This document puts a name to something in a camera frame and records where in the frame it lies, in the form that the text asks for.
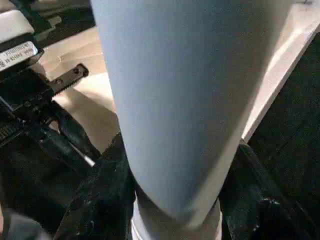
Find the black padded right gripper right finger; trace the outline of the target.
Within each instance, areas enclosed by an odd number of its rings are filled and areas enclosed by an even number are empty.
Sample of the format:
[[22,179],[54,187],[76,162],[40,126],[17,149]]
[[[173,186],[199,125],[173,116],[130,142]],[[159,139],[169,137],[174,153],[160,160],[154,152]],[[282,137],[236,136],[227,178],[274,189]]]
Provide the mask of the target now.
[[224,240],[318,240],[320,230],[291,203],[254,150],[239,141],[219,193]]

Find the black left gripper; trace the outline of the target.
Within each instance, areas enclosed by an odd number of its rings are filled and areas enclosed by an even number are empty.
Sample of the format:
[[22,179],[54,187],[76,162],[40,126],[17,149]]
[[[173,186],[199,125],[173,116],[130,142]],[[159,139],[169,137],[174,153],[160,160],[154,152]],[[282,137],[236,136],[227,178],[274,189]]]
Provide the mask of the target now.
[[82,125],[54,100],[88,75],[80,63],[52,81],[31,68],[0,76],[0,108],[68,167],[93,167],[100,156]]

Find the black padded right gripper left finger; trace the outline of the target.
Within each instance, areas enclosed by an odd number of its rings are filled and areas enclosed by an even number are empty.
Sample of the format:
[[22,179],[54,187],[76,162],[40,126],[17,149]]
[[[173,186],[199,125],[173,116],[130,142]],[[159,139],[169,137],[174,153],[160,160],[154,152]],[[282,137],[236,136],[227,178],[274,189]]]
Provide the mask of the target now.
[[130,240],[135,181],[121,133],[80,182],[55,240]]

